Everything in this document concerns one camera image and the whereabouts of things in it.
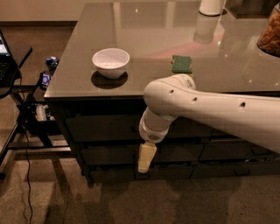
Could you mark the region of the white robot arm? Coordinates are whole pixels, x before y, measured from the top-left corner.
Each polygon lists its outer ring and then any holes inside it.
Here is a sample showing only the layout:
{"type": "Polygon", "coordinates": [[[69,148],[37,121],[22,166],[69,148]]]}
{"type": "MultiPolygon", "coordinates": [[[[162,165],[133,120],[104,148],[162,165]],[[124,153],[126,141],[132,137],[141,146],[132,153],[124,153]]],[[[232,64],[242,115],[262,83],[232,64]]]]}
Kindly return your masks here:
{"type": "Polygon", "coordinates": [[[146,173],[173,121],[192,119],[280,153],[280,99],[244,94],[216,94],[195,89],[184,73],[150,82],[143,92],[146,110],[139,123],[144,140],[138,171],[146,173]]]}

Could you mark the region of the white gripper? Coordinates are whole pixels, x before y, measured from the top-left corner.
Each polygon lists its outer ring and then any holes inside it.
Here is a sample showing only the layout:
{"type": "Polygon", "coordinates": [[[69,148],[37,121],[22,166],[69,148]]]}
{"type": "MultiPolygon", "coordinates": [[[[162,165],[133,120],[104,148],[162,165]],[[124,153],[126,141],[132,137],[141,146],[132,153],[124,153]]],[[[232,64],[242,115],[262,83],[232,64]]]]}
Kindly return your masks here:
{"type": "Polygon", "coordinates": [[[146,173],[154,158],[157,146],[155,144],[164,140],[171,124],[177,119],[174,115],[160,115],[147,108],[139,123],[140,137],[146,142],[139,147],[138,171],[146,173]]]}

